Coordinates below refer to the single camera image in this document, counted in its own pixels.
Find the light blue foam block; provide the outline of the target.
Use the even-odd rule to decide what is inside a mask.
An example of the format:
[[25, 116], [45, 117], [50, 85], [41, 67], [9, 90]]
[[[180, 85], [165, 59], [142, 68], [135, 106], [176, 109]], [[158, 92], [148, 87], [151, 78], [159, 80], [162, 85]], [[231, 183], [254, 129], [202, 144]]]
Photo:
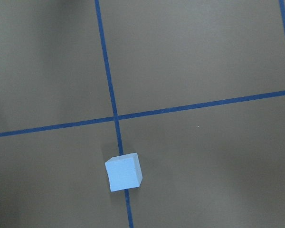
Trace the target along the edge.
[[137, 153], [112, 157], [104, 164], [111, 192], [140, 187], [143, 175]]

